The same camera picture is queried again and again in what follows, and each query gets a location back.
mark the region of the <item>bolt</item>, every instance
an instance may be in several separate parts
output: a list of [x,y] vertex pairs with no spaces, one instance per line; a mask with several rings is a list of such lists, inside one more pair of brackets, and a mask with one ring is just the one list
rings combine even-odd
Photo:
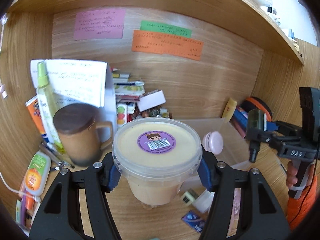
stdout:
[[218,162],[218,163],[217,163],[217,166],[218,166],[219,168],[225,168],[226,164],[225,164],[224,162]]
[[260,173],[260,171],[257,168],[252,168],[251,172],[255,175],[258,175]]
[[102,163],[101,162],[96,162],[93,164],[94,168],[98,169],[102,166]]
[[63,168],[61,171],[60,171],[60,174],[62,175],[66,175],[68,173],[68,169],[66,168]]

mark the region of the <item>brown mug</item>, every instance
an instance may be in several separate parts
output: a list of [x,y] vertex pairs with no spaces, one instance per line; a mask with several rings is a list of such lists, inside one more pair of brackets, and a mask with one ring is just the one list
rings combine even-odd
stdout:
[[[97,122],[96,108],[87,104],[72,104],[61,108],[53,124],[70,159],[78,166],[89,166],[100,160],[102,151],[112,143],[113,129],[109,121]],[[97,129],[110,128],[110,138],[100,143]]]

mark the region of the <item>pink sticky note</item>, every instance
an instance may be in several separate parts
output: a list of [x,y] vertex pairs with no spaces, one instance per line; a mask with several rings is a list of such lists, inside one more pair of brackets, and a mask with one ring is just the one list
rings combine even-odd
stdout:
[[77,13],[73,39],[122,39],[124,15],[118,8]]

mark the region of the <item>orange sleeve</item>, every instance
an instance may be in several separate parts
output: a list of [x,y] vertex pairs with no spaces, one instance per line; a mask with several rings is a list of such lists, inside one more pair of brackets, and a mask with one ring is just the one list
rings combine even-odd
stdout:
[[[299,215],[294,219],[294,217],[299,212],[303,198],[306,196],[309,190],[309,187],[311,187],[310,192],[301,207],[301,211]],[[316,201],[317,176],[315,176],[315,178],[313,179],[313,183],[309,187],[306,187],[303,190],[301,197],[299,199],[293,199],[289,197],[287,220],[289,222],[289,226],[291,230],[294,230],[300,224],[300,222],[304,219],[304,217],[307,215],[307,213],[313,206],[314,202]]]

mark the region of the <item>green bottle cap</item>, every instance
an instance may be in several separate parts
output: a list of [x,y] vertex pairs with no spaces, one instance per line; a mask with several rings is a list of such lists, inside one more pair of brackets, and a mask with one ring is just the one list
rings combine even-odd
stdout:
[[38,68],[38,87],[44,87],[49,84],[48,72],[44,61],[41,61],[37,65]]

